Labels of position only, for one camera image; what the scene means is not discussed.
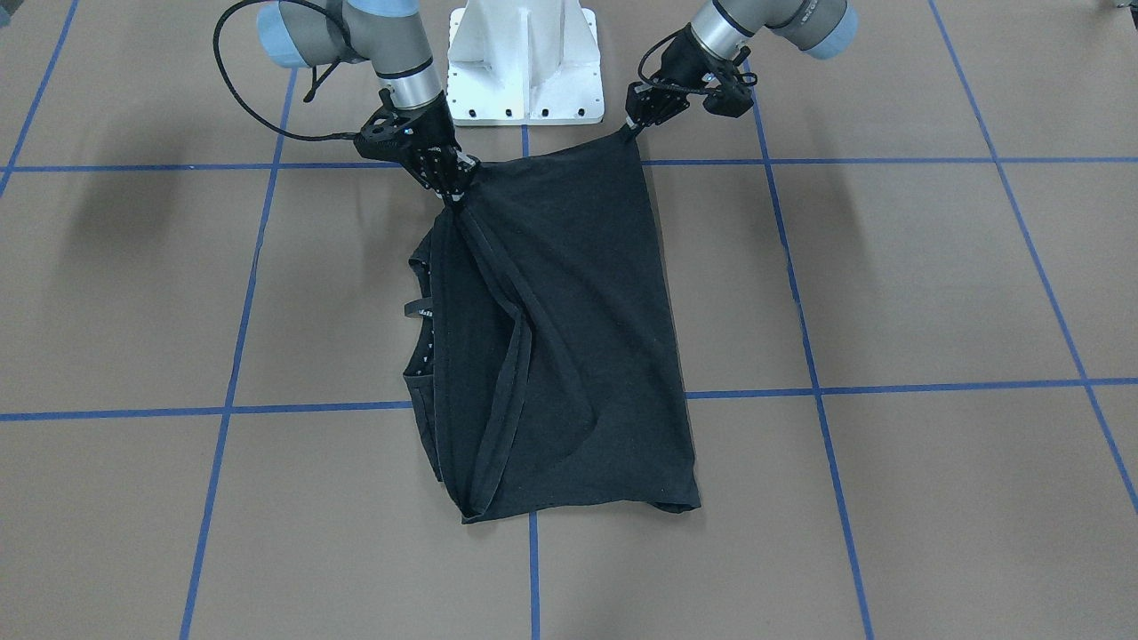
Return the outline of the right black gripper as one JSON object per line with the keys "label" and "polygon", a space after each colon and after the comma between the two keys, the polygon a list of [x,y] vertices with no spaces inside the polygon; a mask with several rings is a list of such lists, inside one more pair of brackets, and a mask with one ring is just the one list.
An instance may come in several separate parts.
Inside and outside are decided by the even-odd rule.
{"label": "right black gripper", "polygon": [[418,107],[398,107],[381,89],[381,108],[354,136],[358,156],[396,163],[443,200],[460,200],[480,161],[465,154],[444,93]]}

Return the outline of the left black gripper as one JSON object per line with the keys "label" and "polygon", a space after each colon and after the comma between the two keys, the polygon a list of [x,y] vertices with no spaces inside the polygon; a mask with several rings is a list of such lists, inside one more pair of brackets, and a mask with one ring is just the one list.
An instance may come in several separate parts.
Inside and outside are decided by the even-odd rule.
{"label": "left black gripper", "polygon": [[747,44],[734,49],[727,57],[714,54],[692,25],[665,36],[638,61],[638,80],[626,93],[626,129],[638,134],[662,125],[690,108],[691,96],[700,96],[711,115],[737,118],[751,110],[757,76],[742,69],[751,49]]}

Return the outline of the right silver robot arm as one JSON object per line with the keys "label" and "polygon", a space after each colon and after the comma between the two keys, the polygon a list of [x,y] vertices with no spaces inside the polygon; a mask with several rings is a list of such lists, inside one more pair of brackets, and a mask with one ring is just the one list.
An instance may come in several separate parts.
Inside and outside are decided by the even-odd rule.
{"label": "right silver robot arm", "polygon": [[462,151],[417,1],[269,1],[259,43],[281,68],[331,72],[370,64],[381,85],[373,116],[351,140],[358,156],[395,163],[446,200],[463,198],[479,162]]}

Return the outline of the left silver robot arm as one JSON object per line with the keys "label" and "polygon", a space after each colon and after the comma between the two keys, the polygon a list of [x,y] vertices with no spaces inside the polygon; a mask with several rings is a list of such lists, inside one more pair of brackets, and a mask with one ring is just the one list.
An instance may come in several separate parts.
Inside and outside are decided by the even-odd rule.
{"label": "left silver robot arm", "polygon": [[744,72],[748,41],[759,31],[783,36],[815,60],[844,52],[859,27],[849,1],[707,1],[682,28],[643,54],[627,89],[625,130],[636,138],[690,107],[699,96],[711,115],[751,110],[757,76]]}

